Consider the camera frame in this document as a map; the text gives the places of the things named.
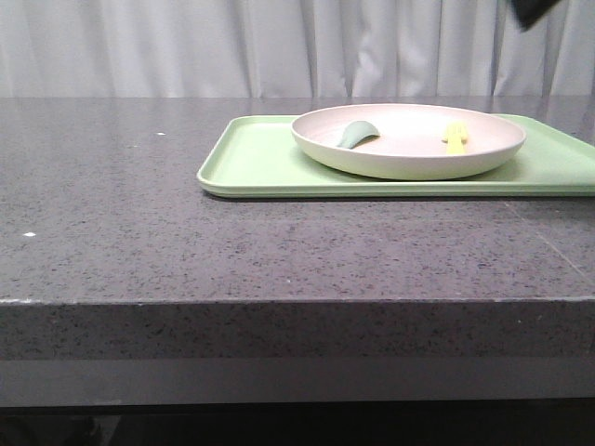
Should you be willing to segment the white round plate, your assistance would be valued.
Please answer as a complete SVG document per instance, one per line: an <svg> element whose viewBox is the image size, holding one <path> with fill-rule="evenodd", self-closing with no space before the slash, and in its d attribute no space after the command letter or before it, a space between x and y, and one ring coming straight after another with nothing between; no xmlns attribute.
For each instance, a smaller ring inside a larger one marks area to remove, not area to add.
<svg viewBox="0 0 595 446"><path fill-rule="evenodd" d="M352 150L337 146L350 122L380 132ZM450 155L446 126L464 122L466 153ZM298 147L314 161L351 174L397 180L443 180L478 175L509 161L526 140L519 125L499 116L422 104L360 104L310 111L291 124Z"/></svg>

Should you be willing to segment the yellow plastic fork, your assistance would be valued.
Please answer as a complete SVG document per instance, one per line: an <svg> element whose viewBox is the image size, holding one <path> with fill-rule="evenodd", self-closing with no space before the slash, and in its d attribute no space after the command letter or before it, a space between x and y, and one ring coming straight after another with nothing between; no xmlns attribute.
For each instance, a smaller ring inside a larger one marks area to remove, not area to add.
<svg viewBox="0 0 595 446"><path fill-rule="evenodd" d="M443 132L442 142L446 144L446 153L461 155L466 153L468 130L464 122L449 123Z"/></svg>

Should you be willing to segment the light green serving tray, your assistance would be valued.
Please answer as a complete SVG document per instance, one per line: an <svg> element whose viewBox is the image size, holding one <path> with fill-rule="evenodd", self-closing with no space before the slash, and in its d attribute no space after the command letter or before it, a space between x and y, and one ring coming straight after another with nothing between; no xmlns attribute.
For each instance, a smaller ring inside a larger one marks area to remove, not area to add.
<svg viewBox="0 0 595 446"><path fill-rule="evenodd" d="M313 161L290 131L292 116L229 122L197 173L202 188L224 198L591 197L594 148L536 119L508 115L527 140L495 170L443 181L361 177Z"/></svg>

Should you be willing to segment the pale green plastic spoon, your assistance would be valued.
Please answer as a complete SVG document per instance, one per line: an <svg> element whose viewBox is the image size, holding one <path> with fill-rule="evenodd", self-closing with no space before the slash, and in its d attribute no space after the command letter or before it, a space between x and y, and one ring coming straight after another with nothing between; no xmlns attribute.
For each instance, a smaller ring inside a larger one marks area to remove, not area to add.
<svg viewBox="0 0 595 446"><path fill-rule="evenodd" d="M337 146L352 150L365 141L380 136L379 130L370 122L358 120L346 125Z"/></svg>

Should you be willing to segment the white pleated curtain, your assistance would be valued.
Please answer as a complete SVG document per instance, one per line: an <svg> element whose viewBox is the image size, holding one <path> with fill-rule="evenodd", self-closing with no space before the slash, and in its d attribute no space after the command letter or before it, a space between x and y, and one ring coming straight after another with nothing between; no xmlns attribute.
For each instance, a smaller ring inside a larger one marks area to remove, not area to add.
<svg viewBox="0 0 595 446"><path fill-rule="evenodd" d="M5 98L586 96L594 5L5 1Z"/></svg>

